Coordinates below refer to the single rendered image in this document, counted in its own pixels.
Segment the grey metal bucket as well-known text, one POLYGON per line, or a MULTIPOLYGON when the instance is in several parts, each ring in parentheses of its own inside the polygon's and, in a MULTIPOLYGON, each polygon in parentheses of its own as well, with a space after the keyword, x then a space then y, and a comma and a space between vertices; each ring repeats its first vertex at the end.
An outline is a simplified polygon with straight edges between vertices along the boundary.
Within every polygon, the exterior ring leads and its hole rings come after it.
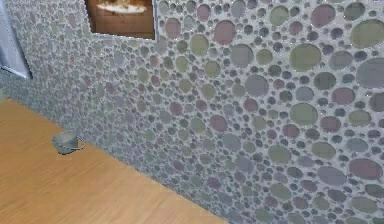
POLYGON ((51 139, 53 146, 61 155, 70 154, 85 148, 85 141, 72 130, 60 132, 51 139))

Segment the grey framed window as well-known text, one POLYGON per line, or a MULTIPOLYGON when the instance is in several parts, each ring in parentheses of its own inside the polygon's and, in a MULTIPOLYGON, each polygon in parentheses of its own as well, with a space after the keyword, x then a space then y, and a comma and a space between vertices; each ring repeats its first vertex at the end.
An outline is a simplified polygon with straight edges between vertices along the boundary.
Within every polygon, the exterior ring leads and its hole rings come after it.
POLYGON ((25 79, 32 78, 4 0, 0 0, 0 69, 25 79))

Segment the brown framed wall picture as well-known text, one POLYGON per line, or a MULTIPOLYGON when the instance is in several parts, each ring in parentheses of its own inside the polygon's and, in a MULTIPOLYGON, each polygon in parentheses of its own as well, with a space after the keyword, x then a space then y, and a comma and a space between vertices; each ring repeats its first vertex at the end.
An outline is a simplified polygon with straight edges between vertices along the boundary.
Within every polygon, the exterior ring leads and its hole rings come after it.
POLYGON ((155 0, 84 0, 93 33, 155 41, 155 0))

